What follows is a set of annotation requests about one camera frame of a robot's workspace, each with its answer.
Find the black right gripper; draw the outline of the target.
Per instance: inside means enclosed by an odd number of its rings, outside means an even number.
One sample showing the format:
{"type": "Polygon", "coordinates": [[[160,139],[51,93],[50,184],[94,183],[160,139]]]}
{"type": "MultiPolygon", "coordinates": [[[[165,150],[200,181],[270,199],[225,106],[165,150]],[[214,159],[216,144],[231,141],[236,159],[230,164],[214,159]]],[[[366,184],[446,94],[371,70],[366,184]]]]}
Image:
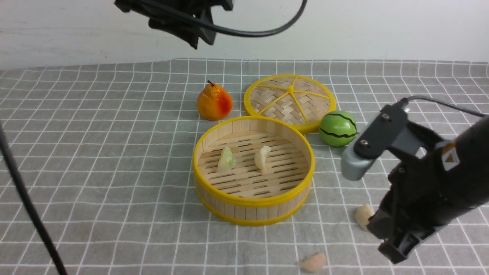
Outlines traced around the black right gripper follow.
{"type": "Polygon", "coordinates": [[[379,252],[393,264],[474,207],[474,129],[432,151],[419,148],[416,164],[401,162],[390,172],[390,190],[368,229],[383,242],[379,252]]]}

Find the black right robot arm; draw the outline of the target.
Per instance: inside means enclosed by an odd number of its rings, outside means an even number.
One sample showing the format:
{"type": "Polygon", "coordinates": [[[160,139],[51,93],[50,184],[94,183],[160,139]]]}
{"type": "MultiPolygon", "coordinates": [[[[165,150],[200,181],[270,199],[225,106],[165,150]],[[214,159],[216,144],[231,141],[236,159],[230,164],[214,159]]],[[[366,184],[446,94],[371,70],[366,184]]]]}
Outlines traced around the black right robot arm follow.
{"type": "Polygon", "coordinates": [[[400,162],[390,172],[390,190],[367,226],[382,239],[378,250],[393,264],[488,202],[487,117],[453,140],[412,122],[401,138],[387,147],[400,162]]]}

